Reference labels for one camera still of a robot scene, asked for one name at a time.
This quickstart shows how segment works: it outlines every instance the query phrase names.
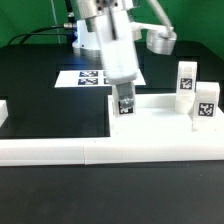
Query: black tabletop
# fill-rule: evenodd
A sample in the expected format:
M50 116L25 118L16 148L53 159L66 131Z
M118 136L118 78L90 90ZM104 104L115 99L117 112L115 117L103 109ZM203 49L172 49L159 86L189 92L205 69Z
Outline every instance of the black tabletop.
M197 42L177 42L171 56L137 43L146 86L141 93L175 92L179 61L198 62L198 80L224 80L224 61ZM61 70L102 69L97 58L74 55L67 45L24 45L0 49L0 99L9 117L0 138L109 136L107 96L111 87L54 88Z
M198 80L223 87L223 60L200 43L178 42L169 57L142 43L137 52L147 82L139 94L175 92L180 60L197 61ZM0 98L9 110L1 138L109 136L110 87L53 88L60 70L101 68L66 45L1 48ZM223 161L0 168L3 224L223 224L223 203Z

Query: white cube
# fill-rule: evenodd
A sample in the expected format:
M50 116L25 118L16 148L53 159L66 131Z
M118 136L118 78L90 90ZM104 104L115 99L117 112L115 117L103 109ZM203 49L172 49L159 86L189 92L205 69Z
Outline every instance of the white cube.
M194 131L215 131L220 88L217 82L197 82L193 112Z
M180 114L192 112L195 99L197 62L181 61L178 65L175 111Z

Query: black cable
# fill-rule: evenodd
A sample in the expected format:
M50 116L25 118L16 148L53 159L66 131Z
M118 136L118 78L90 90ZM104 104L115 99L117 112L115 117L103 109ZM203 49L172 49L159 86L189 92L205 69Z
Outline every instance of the black cable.
M31 36L57 36L57 35L66 36L66 34L64 34L64 33L24 33L24 34L19 34L19 35L13 37L8 42L7 46L9 46L15 39L17 39L19 37L23 37L23 36L29 36L28 38L30 38Z
M47 31L47 30L53 30L53 29L60 29L60 28L64 28L64 25L55 25L55 26L50 26L50 27L43 27L37 30L33 30L30 34L27 34L20 42L19 44L24 44L24 42L29 39L33 33L40 33L43 31Z
M66 9L68 12L68 22L69 23L76 23L75 15L72 9L72 4L70 0L65 0Z

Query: white platform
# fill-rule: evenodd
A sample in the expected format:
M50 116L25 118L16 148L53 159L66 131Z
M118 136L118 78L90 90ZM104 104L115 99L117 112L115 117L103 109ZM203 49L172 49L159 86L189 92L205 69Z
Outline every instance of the white platform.
M224 159L224 132L221 129L206 133L192 132L191 118L188 115L175 115L172 110L174 94L137 95L136 99L135 118L126 117L125 121L118 122L110 115L112 137L0 140L0 165ZM220 126L224 124L223 117L223 113L219 110ZM138 118L140 118L139 124L144 125L144 131L138 126ZM126 129L127 133L122 133L121 127Z

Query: white robotic arm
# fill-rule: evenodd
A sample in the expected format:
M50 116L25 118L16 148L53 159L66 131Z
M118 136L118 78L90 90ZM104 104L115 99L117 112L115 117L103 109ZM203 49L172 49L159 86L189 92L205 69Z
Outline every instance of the white robotic arm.
M116 110L135 105L133 81L137 78L138 61L133 31L149 29L147 46L155 53L170 54L175 43L176 34L162 8L155 0L148 1L165 27L131 23L127 10L134 7L132 0L77 0L81 18L89 18L96 32L107 79L113 86Z

